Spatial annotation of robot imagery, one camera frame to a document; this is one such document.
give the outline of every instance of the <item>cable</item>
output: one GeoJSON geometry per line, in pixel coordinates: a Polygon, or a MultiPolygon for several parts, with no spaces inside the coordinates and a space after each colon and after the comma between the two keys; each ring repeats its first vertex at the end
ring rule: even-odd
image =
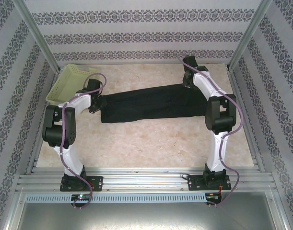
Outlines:
{"type": "Polygon", "coordinates": [[[89,76],[86,78],[86,80],[84,81],[84,84],[83,84],[83,85],[85,85],[85,83],[87,82],[87,80],[88,80],[90,77],[94,76],[94,75],[101,75],[101,76],[103,76],[104,79],[105,79],[104,84],[103,84],[101,87],[99,87],[97,90],[92,90],[92,91],[89,91],[89,92],[81,93],[81,94],[79,94],[79,95],[75,95],[74,97],[72,97],[71,99],[69,99],[69,100],[63,105],[63,107],[62,107],[62,139],[61,139],[61,145],[60,145],[60,158],[61,158],[61,162],[62,162],[62,164],[64,165],[64,167],[65,167],[67,170],[69,170],[73,175],[75,175],[75,176],[76,176],[77,178],[79,178],[81,181],[85,182],[85,183],[88,185],[89,189],[90,189],[90,199],[89,199],[89,201],[88,201],[84,206],[79,207],[79,209],[83,209],[83,208],[87,207],[87,206],[90,204],[90,202],[91,202],[91,200],[92,200],[92,197],[93,197],[93,192],[92,192],[92,186],[89,184],[89,182],[87,182],[87,181],[86,181],[85,179],[83,179],[80,175],[76,174],[72,169],[70,169],[70,167],[65,163],[65,161],[64,161],[64,159],[63,159],[63,146],[64,146],[64,142],[65,142],[65,108],[68,106],[69,103],[71,103],[72,101],[74,101],[76,98],[79,98],[79,97],[81,97],[81,96],[84,96],[84,95],[87,95],[87,94],[90,94],[90,93],[98,92],[98,91],[102,90],[102,89],[106,86],[106,84],[107,84],[107,78],[106,78],[106,76],[105,76],[104,74],[102,74],[102,73],[93,73],[93,74],[89,75],[89,76]]]}
{"type": "Polygon", "coordinates": [[[238,132],[238,131],[242,128],[242,126],[243,126],[243,120],[244,120],[243,112],[242,112],[242,110],[241,110],[241,107],[240,107],[240,106],[239,106],[239,105],[238,105],[233,99],[231,99],[229,96],[227,96],[226,94],[224,94],[223,92],[221,92],[220,89],[215,85],[215,83],[214,83],[214,82],[213,82],[208,76],[206,76],[205,74],[203,74],[201,71],[199,71],[199,70],[193,68],[192,66],[186,64],[186,63],[181,59],[180,56],[178,56],[177,58],[178,58],[178,60],[179,60],[183,65],[185,65],[185,66],[188,67],[189,69],[193,70],[193,71],[196,72],[196,73],[199,73],[199,74],[202,75],[204,78],[206,78],[206,79],[209,81],[209,83],[214,87],[214,89],[215,89],[219,94],[221,94],[223,97],[225,97],[225,98],[226,98],[227,100],[229,100],[231,103],[233,103],[234,106],[236,106],[236,108],[237,108],[237,110],[238,110],[238,112],[239,112],[239,115],[240,115],[240,125],[238,126],[238,128],[237,128],[236,130],[230,132],[230,133],[225,134],[225,135],[222,137],[221,142],[220,142],[220,147],[219,147],[219,157],[220,157],[220,161],[221,161],[222,165],[223,165],[226,169],[229,169],[229,170],[231,170],[231,171],[233,171],[233,172],[235,172],[235,173],[237,174],[237,180],[236,180],[236,183],[234,184],[233,188],[231,189],[230,193],[226,196],[226,198],[225,198],[224,200],[222,200],[219,204],[216,205],[216,207],[217,207],[217,206],[221,205],[223,201],[226,201],[226,200],[231,196],[231,194],[232,194],[233,191],[236,189],[236,187],[237,187],[237,185],[238,185],[238,183],[239,183],[239,180],[240,180],[240,174],[239,174],[239,172],[238,172],[236,169],[232,169],[232,168],[228,167],[228,166],[223,162],[223,160],[222,160],[222,147],[223,147],[224,139],[225,139],[226,137],[228,137],[228,136],[230,136],[230,135],[232,135],[232,134],[238,132]]]}

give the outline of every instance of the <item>wallpaper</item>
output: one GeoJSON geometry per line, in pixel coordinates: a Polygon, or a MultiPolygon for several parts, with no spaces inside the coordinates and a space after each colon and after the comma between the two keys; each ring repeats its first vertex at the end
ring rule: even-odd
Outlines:
{"type": "Polygon", "coordinates": [[[0,227],[30,161],[54,76],[12,1],[0,0],[0,227]]]}
{"type": "Polygon", "coordinates": [[[293,229],[293,0],[273,1],[234,74],[293,229]]]}
{"type": "Polygon", "coordinates": [[[59,65],[228,63],[260,0],[27,0],[59,65]]]}

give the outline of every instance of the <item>wall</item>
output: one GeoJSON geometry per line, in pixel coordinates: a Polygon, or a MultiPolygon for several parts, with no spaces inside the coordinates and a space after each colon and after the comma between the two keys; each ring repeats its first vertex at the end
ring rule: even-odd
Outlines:
{"type": "Polygon", "coordinates": [[[256,143],[293,226],[293,0],[275,0],[234,70],[256,143]]]}
{"type": "Polygon", "coordinates": [[[10,0],[0,0],[0,225],[29,163],[54,72],[10,0]]]}
{"type": "Polygon", "coordinates": [[[59,65],[228,63],[260,0],[27,0],[59,65]]]}

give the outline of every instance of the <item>black mounting plate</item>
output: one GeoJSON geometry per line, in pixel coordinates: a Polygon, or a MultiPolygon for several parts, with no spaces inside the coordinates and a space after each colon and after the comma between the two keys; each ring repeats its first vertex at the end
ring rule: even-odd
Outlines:
{"type": "Polygon", "coordinates": [[[208,185],[205,184],[203,175],[189,175],[187,177],[189,191],[201,191],[201,190],[219,190],[219,186],[222,186],[222,190],[231,190],[232,186],[229,180],[229,176],[226,175],[224,180],[210,180],[208,185]]]}
{"type": "MultiPolygon", "coordinates": [[[[62,182],[60,185],[61,192],[89,192],[90,191],[88,186],[85,186],[85,189],[83,189],[81,191],[77,191],[72,188],[68,188],[66,186],[63,186],[63,184],[65,184],[63,182],[63,180],[64,180],[64,177],[62,178],[62,182]]],[[[103,177],[102,176],[88,176],[87,181],[92,186],[93,192],[101,192],[102,191],[102,188],[103,188],[103,177]]]]}

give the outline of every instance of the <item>metal floor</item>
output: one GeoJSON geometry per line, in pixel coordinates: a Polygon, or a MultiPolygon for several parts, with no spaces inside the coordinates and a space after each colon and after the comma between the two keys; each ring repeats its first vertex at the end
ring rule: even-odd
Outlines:
{"type": "Polygon", "coordinates": [[[271,230],[263,192],[235,193],[218,208],[204,203],[25,204],[20,230],[271,230]]]}

